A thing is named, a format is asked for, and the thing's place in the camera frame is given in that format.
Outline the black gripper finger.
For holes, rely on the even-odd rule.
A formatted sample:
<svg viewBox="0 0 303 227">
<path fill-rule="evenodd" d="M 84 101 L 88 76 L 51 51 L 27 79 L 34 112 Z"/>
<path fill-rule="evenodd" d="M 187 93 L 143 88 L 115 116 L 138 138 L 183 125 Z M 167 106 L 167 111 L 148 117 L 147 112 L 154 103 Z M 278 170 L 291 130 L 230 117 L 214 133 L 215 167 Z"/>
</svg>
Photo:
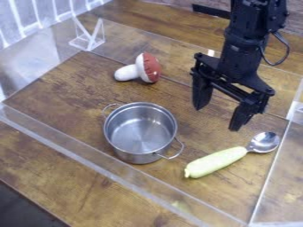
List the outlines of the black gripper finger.
<svg viewBox="0 0 303 227">
<path fill-rule="evenodd" d="M 256 113 L 256 107 L 247 103 L 242 103 L 234 112 L 232 119 L 230 121 L 228 129 L 231 131 L 240 130 L 242 126 L 246 125 Z"/>
<path fill-rule="evenodd" d="M 192 102 L 194 108 L 200 110 L 204 108 L 211 100 L 214 86 L 211 82 L 203 78 L 199 74 L 192 75 L 194 82 L 192 82 Z"/>
</svg>

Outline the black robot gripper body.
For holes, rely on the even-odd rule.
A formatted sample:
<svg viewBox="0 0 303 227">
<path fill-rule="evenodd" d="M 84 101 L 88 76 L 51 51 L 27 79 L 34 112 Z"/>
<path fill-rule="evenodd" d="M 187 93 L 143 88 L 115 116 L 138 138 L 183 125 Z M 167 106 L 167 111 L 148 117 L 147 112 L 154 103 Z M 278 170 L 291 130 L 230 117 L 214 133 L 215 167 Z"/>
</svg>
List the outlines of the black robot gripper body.
<svg viewBox="0 0 303 227">
<path fill-rule="evenodd" d="M 228 28 L 224 31 L 224 47 L 219 58 L 196 53 L 191 75 L 206 78 L 214 89 L 234 98 L 239 105 L 256 107 L 256 113 L 266 110 L 267 101 L 275 95 L 274 89 L 258 76 L 258 68 L 267 47 L 268 32 Z"/>
</svg>

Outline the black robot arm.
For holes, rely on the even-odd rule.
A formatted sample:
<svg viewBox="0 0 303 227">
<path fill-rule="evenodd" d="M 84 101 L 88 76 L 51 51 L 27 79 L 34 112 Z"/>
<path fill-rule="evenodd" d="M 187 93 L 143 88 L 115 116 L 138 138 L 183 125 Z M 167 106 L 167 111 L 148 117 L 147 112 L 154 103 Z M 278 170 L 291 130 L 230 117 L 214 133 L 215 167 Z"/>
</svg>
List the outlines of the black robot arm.
<svg viewBox="0 0 303 227">
<path fill-rule="evenodd" d="M 222 55 L 218 58 L 203 53 L 194 55 L 194 107 L 202 109 L 208 105 L 215 90 L 238 100 L 228 126 L 232 131 L 240 130 L 252 116 L 264 112 L 275 95 L 256 70 L 267 60 L 268 37 L 283 38 L 279 30 L 286 27 L 287 16 L 287 0 L 232 0 Z"/>
</svg>

